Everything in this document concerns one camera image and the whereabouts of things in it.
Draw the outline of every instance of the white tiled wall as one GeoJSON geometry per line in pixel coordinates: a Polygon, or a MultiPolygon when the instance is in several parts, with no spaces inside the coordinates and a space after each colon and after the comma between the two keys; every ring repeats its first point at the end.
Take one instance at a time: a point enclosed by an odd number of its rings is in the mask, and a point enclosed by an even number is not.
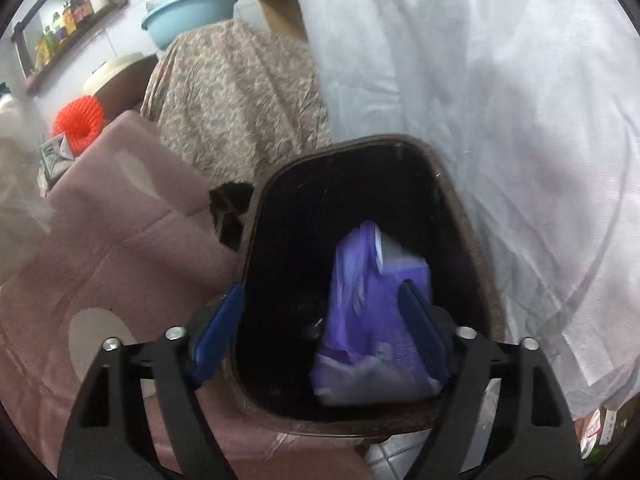
{"type": "MultiPolygon", "coordinates": [[[[21,5],[14,18],[14,24],[20,21],[35,1],[26,0],[21,5]]],[[[97,34],[88,41],[83,41],[71,60],[64,62],[64,66],[56,67],[52,77],[33,99],[48,126],[52,125],[63,105],[81,95],[82,85],[102,63],[132,52],[152,54],[156,51],[149,34],[140,27],[146,15],[146,1],[131,0],[127,7],[110,16],[97,34]]],[[[236,17],[251,23],[254,27],[265,30],[268,28],[258,0],[239,0],[236,4],[236,17]]]]}

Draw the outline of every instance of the purple plastic bag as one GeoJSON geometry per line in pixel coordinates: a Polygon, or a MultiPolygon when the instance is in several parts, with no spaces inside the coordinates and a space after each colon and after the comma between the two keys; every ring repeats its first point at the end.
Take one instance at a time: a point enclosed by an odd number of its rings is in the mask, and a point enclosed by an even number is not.
{"type": "Polygon", "coordinates": [[[440,393],[398,312],[398,286],[412,280],[431,302],[424,259],[370,221],[335,253],[324,338],[311,382],[327,406],[411,402],[440,393]]]}

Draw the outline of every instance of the white plastic sheet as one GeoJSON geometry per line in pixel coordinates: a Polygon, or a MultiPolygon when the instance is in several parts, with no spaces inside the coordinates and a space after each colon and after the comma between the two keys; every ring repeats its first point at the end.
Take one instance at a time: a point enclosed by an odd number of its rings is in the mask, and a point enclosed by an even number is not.
{"type": "Polygon", "coordinates": [[[336,140],[430,143],[572,414],[640,390],[640,39],[617,0],[300,0],[336,140]]]}
{"type": "Polygon", "coordinates": [[[38,192],[39,163],[37,135],[25,126],[20,105],[9,95],[0,98],[0,285],[49,233],[53,211],[38,192]]]}

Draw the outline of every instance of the dark object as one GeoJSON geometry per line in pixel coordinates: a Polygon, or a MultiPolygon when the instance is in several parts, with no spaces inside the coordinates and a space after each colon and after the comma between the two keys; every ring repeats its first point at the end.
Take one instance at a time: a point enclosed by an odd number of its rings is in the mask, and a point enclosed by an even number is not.
{"type": "MultiPolygon", "coordinates": [[[[410,285],[402,290],[413,293],[410,285]]],[[[60,454],[60,480],[232,480],[236,476],[209,429],[193,391],[190,336],[202,323],[214,325],[225,303],[238,307],[236,286],[210,319],[190,324],[183,336],[122,346],[110,339],[89,370],[76,399],[60,454]],[[169,438],[183,475],[163,468],[146,421],[140,379],[153,378],[169,438]]],[[[422,309],[414,304],[413,308],[422,309]]],[[[430,306],[461,361],[446,393],[442,413],[406,478],[448,480],[505,478],[577,480],[583,476],[574,427],[562,391],[540,350],[496,344],[477,335],[452,336],[452,319],[430,306]],[[482,396],[492,377],[502,379],[494,431],[482,465],[458,472],[473,437],[482,396]]],[[[233,323],[214,331],[228,338],[233,323]]],[[[213,364],[222,354],[208,357],[213,364]]]]}
{"type": "Polygon", "coordinates": [[[210,211],[220,243],[237,251],[240,248],[244,219],[249,209],[254,186],[229,182],[209,191],[210,211]]]}
{"type": "Polygon", "coordinates": [[[456,323],[446,310],[428,304],[413,282],[404,282],[400,286],[398,312],[414,340],[418,354],[428,357],[422,362],[429,375],[446,384],[450,373],[456,368],[451,362],[447,366],[456,323]]]}
{"type": "Polygon", "coordinates": [[[37,459],[15,429],[0,403],[0,478],[20,480],[55,480],[37,459]]]}
{"type": "Polygon", "coordinates": [[[453,186],[426,144],[379,136],[302,156],[256,191],[243,234],[238,281],[244,283],[244,317],[223,366],[238,405],[257,424],[383,438],[430,428],[436,420],[438,398],[342,408],[322,406],[313,393],[309,372],[335,248],[365,220],[425,258],[434,304],[458,324],[503,338],[493,279],[453,186]]]}

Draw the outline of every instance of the tile floor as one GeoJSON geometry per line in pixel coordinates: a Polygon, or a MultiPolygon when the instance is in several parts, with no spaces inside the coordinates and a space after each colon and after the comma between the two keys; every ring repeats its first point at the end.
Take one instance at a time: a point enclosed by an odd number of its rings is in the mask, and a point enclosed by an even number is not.
{"type": "Polygon", "coordinates": [[[414,463],[429,430],[394,435],[382,444],[369,447],[365,460],[375,480],[402,480],[414,463]]]}
{"type": "MultiPolygon", "coordinates": [[[[484,391],[476,431],[461,472],[474,468],[482,462],[494,426],[499,395],[500,379],[491,379],[484,391]]],[[[370,446],[364,460],[373,470],[374,480],[402,480],[420,453],[429,431],[394,435],[382,444],[370,446]]]]}

